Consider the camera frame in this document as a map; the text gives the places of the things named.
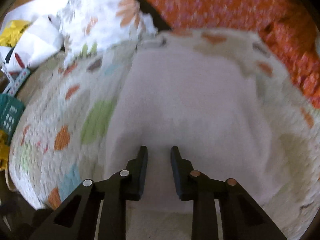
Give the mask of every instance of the yellow package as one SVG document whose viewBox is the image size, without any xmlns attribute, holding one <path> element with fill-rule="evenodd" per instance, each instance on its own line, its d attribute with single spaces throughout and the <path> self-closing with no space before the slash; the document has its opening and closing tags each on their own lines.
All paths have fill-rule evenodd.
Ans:
<svg viewBox="0 0 320 240">
<path fill-rule="evenodd" d="M 13 20 L 7 23 L 0 35 L 0 46 L 14 47 L 18 43 L 24 31 L 31 25 L 31 22 L 24 20 Z"/>
<path fill-rule="evenodd" d="M 0 171 L 6 170 L 9 160 L 10 147 L 0 143 Z"/>
<path fill-rule="evenodd" d="M 7 138 L 8 135 L 4 132 L 4 130 L 0 130 L 0 144 L 5 144 Z"/>
</svg>

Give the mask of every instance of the copper screw head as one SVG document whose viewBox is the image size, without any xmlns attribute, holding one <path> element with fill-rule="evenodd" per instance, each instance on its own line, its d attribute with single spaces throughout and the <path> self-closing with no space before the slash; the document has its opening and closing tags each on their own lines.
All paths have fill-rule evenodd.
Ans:
<svg viewBox="0 0 320 240">
<path fill-rule="evenodd" d="M 235 185 L 237 185 L 238 182 L 235 179 L 228 179 L 227 183 L 230 186 L 235 186 Z"/>
<path fill-rule="evenodd" d="M 198 176 L 200 176 L 200 171 L 193 170 L 193 171 L 190 172 L 190 175 L 192 177 L 198 177 Z"/>
</svg>

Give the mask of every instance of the green leaf pattern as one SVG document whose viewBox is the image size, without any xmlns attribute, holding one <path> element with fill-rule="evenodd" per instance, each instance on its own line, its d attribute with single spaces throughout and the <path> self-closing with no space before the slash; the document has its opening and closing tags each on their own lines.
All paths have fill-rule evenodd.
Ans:
<svg viewBox="0 0 320 240">
<path fill-rule="evenodd" d="M 91 47 L 90 54 L 91 55 L 97 54 L 97 49 L 98 49 L 98 43 L 95 41 Z"/>
<path fill-rule="evenodd" d="M 33 148 L 32 145 L 28 143 L 20 146 L 20 156 L 21 156 L 20 164 L 21 164 L 22 170 L 25 172 L 29 171 L 29 156 L 32 153 L 32 148 Z"/>
<path fill-rule="evenodd" d="M 103 137 L 109 127 L 109 122 L 116 106 L 115 100 L 98 100 L 88 114 L 81 130 L 81 143 L 90 144 L 98 135 Z"/>
<path fill-rule="evenodd" d="M 82 51 L 79 54 L 79 58 L 85 58 L 88 55 L 88 45 L 85 43 L 82 47 Z"/>
</svg>

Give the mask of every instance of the orange leaf pattern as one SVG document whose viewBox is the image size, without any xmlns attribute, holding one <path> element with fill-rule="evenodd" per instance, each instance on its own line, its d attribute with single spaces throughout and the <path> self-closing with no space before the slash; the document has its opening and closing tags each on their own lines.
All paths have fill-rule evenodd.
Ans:
<svg viewBox="0 0 320 240">
<path fill-rule="evenodd" d="M 57 209 L 61 205 L 61 199 L 57 187 L 50 192 L 48 202 L 53 210 Z"/>
<path fill-rule="evenodd" d="M 268 77 L 273 76 L 273 69 L 267 63 L 257 62 L 257 65 Z"/>
<path fill-rule="evenodd" d="M 138 29 L 140 23 L 139 12 L 140 5 L 136 0 L 120 0 L 119 11 L 116 13 L 116 16 L 122 17 L 120 26 L 127 26 L 134 20 L 134 26 Z"/>
<path fill-rule="evenodd" d="M 70 134 L 68 132 L 68 126 L 64 125 L 61 127 L 60 131 L 57 133 L 56 139 L 54 141 L 54 150 L 61 151 L 68 146 L 70 142 Z"/>
<path fill-rule="evenodd" d="M 97 24 L 97 22 L 98 22 L 98 18 L 97 17 L 91 17 L 90 18 L 90 22 L 87 24 L 87 26 L 85 28 L 82 29 L 84 31 L 84 33 L 86 35 L 89 35 L 91 29 Z"/>
<path fill-rule="evenodd" d="M 67 76 L 68 74 L 70 74 L 76 67 L 78 66 L 78 64 L 76 62 L 74 62 L 72 65 L 70 65 L 63 73 L 63 76 Z"/>
<path fill-rule="evenodd" d="M 225 42 L 227 40 L 226 36 L 223 35 L 214 35 L 210 33 L 203 32 L 201 34 L 201 37 L 206 39 L 208 42 L 210 42 L 212 45 L 216 45 L 218 43 Z"/>
<path fill-rule="evenodd" d="M 70 87 L 66 93 L 66 97 L 65 97 L 65 100 L 68 100 L 69 98 L 71 98 L 71 96 L 77 92 L 77 90 L 79 89 L 80 85 L 77 84 L 77 85 L 74 85 L 72 87 Z"/>
<path fill-rule="evenodd" d="M 306 120 L 308 127 L 311 129 L 314 125 L 313 117 L 311 114 L 307 113 L 307 111 L 301 107 L 300 108 L 301 114 L 303 115 L 304 120 Z"/>
<path fill-rule="evenodd" d="M 186 29 L 173 29 L 170 34 L 172 36 L 192 37 L 192 31 Z"/>
<path fill-rule="evenodd" d="M 23 129 L 23 132 L 22 132 L 22 140 L 21 140 L 21 146 L 22 146 L 22 145 L 23 145 L 23 143 L 24 143 L 24 138 L 26 137 L 26 133 L 27 133 L 27 131 L 28 131 L 29 127 L 30 127 L 30 124 L 28 124 L 28 125 Z"/>
</svg>

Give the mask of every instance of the white floral pillowcase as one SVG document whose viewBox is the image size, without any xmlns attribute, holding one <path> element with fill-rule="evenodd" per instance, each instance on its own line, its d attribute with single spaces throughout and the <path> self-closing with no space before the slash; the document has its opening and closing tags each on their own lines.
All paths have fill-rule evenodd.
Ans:
<svg viewBox="0 0 320 240">
<path fill-rule="evenodd" d="M 64 67 L 142 33 L 156 34 L 136 0 L 69 0 L 58 12 L 67 53 Z"/>
</svg>

